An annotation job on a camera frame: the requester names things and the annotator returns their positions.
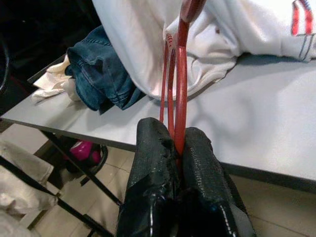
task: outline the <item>black taped object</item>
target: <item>black taped object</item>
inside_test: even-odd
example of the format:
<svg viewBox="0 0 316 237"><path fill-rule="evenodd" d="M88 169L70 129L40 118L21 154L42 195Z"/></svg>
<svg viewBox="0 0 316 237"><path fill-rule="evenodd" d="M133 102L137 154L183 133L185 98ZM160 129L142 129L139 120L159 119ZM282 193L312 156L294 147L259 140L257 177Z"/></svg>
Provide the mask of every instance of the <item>black taped object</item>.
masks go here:
<svg viewBox="0 0 316 237"><path fill-rule="evenodd" d="M255 237L240 195L206 135L186 130L183 180L167 128L140 120L118 237Z"/></svg>

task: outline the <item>metal table leg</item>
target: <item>metal table leg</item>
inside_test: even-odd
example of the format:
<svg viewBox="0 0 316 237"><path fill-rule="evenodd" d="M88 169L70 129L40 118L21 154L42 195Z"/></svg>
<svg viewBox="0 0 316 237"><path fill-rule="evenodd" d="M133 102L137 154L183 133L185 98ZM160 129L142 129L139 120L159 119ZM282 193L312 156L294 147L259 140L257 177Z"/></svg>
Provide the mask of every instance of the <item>metal table leg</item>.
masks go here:
<svg viewBox="0 0 316 237"><path fill-rule="evenodd" d="M122 202L107 188L102 184L102 182L93 175L88 168L83 166L74 155L64 149L63 144L58 140L58 138L51 132L41 131L53 144L54 146L66 156L72 164L74 164L82 173L84 173L99 189L101 189L113 202L117 205L122 205Z"/></svg>
<svg viewBox="0 0 316 237"><path fill-rule="evenodd" d="M0 156L0 165L2 165L5 169L9 170L11 173L13 173L16 177L18 177L20 180L25 182L26 184L30 185L31 187L40 190L42 192L48 193L50 195L55 196L52 192L50 192L48 189L43 187L41 184L39 184L37 181L32 179L30 176L28 176L26 173L24 173L22 170L8 162L6 159L4 159L2 156ZM97 223L95 220L93 220L88 215L82 215L77 210L69 206L66 202L62 201L59 197L57 204L64 209L65 211L69 212L82 222L84 222L86 225L88 225L91 229L96 231L97 233L101 234L102 236L106 237L113 237L113 234L111 234L109 231L107 231L103 226L101 226L99 223Z"/></svg>

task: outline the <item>white sweatshirt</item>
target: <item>white sweatshirt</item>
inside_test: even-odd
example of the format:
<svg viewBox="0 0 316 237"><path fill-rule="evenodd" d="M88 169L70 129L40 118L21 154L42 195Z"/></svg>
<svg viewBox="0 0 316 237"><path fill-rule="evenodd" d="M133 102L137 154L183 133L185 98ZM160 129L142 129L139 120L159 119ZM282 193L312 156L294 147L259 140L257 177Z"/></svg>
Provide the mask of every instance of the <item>white sweatshirt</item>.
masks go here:
<svg viewBox="0 0 316 237"><path fill-rule="evenodd" d="M182 1L93 3L135 85L160 99L164 37L177 32ZM189 30L188 95L222 79L244 52L310 61L315 33L316 0L207 0Z"/></svg>

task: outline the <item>blue jeans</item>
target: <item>blue jeans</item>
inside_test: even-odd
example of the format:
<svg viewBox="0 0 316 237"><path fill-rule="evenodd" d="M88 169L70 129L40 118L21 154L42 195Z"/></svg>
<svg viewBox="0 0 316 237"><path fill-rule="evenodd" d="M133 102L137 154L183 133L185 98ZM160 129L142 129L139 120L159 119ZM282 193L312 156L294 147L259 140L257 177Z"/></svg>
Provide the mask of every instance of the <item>blue jeans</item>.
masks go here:
<svg viewBox="0 0 316 237"><path fill-rule="evenodd" d="M66 74L75 78L77 94L90 109L112 102L124 110L141 97L102 26L68 48L67 55Z"/></svg>

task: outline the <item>table surface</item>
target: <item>table surface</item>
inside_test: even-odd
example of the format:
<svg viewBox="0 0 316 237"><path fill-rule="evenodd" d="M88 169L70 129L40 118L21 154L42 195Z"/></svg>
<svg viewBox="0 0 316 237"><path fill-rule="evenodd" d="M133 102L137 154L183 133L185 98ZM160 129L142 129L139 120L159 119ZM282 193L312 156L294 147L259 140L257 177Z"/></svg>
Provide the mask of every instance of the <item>table surface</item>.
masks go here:
<svg viewBox="0 0 316 237"><path fill-rule="evenodd" d="M36 105L28 97L2 118L129 150L138 121L158 116L159 102L148 96L100 115L64 93ZM316 60L241 57L188 102L187 126L202 129L224 163L316 181Z"/></svg>

